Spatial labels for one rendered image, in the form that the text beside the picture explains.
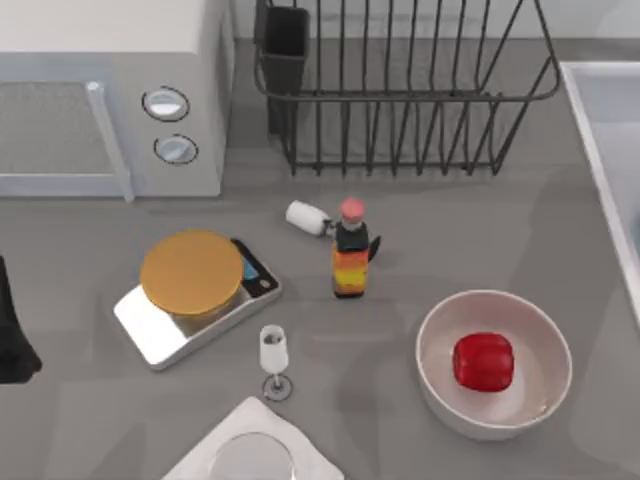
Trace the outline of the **white bottle lying down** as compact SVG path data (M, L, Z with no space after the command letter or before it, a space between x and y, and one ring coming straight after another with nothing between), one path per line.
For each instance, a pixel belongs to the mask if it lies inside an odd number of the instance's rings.
M292 201L286 211L285 220L314 237L333 237L335 222L320 208L299 200Z

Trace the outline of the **dark sauce bottle pink cap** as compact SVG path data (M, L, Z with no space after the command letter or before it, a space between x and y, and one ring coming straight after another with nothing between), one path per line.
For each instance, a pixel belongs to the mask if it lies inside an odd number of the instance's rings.
M358 298L367 286L370 238L364 222L364 203L349 197L340 206L331 254L334 295Z

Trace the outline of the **white wine glass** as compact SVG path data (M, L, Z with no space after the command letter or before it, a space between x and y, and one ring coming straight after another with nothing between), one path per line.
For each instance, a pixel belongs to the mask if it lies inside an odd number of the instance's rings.
M293 382L285 374L289 353L285 331L278 325L265 325L259 334L259 363L266 373L262 390L266 399L286 400L293 392Z

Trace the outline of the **round microwave knob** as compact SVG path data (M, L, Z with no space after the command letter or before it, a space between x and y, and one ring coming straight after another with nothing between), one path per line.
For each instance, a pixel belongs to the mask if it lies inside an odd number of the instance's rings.
M174 134L154 142L155 155L165 163L186 165L198 156L198 146L189 137Z
M179 122L190 111L188 98L179 90L168 86L145 92L141 102L144 111L160 122Z

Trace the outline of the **silver kitchen scale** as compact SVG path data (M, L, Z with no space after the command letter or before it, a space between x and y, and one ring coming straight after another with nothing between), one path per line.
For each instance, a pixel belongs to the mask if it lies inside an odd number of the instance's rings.
M244 242L229 239L241 254L243 279L222 307L202 316L170 314L147 298L140 280L115 304L115 318L150 368L168 368L257 314L281 294L282 284L273 272Z

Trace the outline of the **black utensil holder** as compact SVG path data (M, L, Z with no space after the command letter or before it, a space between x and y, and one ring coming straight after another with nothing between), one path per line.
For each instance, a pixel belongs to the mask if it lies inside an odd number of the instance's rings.
M296 98L302 89L309 24L310 15L305 8L256 0L254 42L266 85L270 135L285 131L282 109L289 100L281 100L281 97Z

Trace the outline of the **red bell pepper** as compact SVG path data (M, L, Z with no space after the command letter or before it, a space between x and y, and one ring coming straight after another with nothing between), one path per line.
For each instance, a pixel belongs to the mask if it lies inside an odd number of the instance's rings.
M462 387L485 393L504 391L514 376L513 347L498 333L466 335L454 346L452 368L456 382Z

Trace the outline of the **clear glass cup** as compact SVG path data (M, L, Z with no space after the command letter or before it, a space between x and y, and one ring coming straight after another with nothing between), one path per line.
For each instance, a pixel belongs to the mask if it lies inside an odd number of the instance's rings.
M207 480L296 480L295 466L282 442L251 432L235 436L217 450Z

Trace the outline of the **pale microwave oven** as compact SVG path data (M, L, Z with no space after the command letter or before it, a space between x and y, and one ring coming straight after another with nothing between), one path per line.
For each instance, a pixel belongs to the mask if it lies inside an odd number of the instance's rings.
M0 197L123 198L90 81L105 86L134 199L217 196L234 53L229 0L0 0ZM144 111L162 86L188 98L181 121ZM193 162L155 155L174 134L196 143Z

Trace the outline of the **white bowl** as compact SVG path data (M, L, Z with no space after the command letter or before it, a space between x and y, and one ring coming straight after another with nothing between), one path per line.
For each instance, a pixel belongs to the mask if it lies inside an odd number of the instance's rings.
M456 342L494 332L513 347L515 370L504 391L485 393L459 385L453 374ZM423 320L415 346L419 383L434 414L476 440L512 438L544 421L566 398L572 357L552 319L533 303L498 290L468 290L438 303Z

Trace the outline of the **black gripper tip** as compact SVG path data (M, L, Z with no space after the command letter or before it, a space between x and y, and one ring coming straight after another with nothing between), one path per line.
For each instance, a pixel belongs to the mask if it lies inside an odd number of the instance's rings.
M42 366L18 320L6 264L0 255L0 385L26 384Z

